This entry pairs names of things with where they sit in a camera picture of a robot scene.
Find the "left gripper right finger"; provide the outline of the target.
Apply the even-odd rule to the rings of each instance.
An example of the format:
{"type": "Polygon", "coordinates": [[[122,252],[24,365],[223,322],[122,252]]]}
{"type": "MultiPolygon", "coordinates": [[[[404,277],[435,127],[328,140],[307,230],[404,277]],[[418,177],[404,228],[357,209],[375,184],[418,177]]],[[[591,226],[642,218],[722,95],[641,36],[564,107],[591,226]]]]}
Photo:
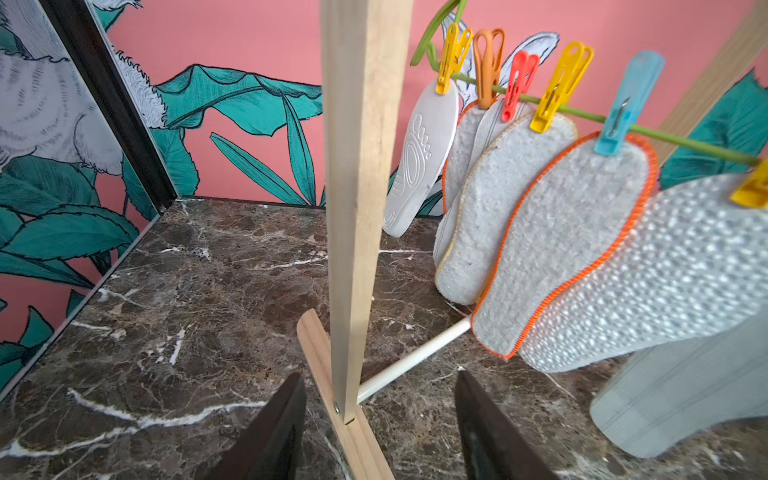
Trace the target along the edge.
{"type": "Polygon", "coordinates": [[[454,399],[469,479],[558,478],[466,370],[458,373],[454,399]]]}

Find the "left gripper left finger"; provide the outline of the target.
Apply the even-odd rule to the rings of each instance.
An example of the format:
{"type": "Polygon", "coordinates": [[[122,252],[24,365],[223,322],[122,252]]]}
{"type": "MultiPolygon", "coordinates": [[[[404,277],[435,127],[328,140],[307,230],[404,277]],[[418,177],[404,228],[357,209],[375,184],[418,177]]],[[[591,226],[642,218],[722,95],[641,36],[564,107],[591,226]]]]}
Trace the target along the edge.
{"type": "Polygon", "coordinates": [[[300,463],[307,394],[292,373],[207,475],[209,479],[294,479],[300,463]]]}

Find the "white striped fabric insole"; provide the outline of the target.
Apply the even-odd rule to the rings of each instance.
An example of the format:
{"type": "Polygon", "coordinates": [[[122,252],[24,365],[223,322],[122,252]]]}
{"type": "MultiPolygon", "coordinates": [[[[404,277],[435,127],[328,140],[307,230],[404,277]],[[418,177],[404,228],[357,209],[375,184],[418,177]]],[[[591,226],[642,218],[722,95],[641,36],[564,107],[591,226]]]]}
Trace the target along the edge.
{"type": "Polygon", "coordinates": [[[639,458],[713,425],[767,414],[767,312],[709,337],[635,353],[590,407],[598,429],[639,458]]]}

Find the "grey bubbled foam insole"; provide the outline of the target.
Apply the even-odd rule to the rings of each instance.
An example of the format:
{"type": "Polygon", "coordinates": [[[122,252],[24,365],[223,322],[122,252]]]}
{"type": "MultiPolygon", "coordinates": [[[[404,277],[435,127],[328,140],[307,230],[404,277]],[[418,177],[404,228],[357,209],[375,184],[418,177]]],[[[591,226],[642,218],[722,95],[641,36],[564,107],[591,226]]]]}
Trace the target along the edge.
{"type": "Polygon", "coordinates": [[[744,174],[649,201],[617,251],[548,305],[519,354],[559,373],[730,330],[767,307],[767,212],[732,202],[744,174]]]}

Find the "green clothes hanger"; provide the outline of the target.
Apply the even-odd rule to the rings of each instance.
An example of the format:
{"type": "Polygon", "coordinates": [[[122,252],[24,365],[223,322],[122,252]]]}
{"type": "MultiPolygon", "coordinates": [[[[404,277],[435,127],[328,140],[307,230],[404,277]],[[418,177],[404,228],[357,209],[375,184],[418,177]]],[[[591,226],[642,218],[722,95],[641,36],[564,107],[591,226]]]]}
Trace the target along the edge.
{"type": "MultiPolygon", "coordinates": [[[[438,57],[437,47],[432,43],[432,38],[437,31],[437,28],[442,25],[443,20],[449,15],[453,14],[454,20],[460,22],[465,7],[466,1],[452,0],[446,1],[444,3],[444,5],[434,15],[427,28],[425,29],[421,39],[419,40],[416,50],[410,59],[410,65],[412,67],[418,66],[422,58],[427,56],[427,60],[431,69],[435,72],[440,70],[441,59],[438,57]]],[[[598,115],[575,107],[566,106],[565,104],[560,104],[558,111],[563,114],[575,116],[592,122],[605,124],[608,121],[608,118],[603,115],[598,115]]],[[[762,159],[756,156],[750,156],[746,153],[729,150],[713,144],[683,138],[668,132],[653,130],[641,125],[630,126],[629,131],[651,139],[672,144],[677,147],[683,147],[699,152],[701,154],[718,157],[724,161],[745,164],[749,165],[750,167],[757,166],[762,162],[762,159]]]]}

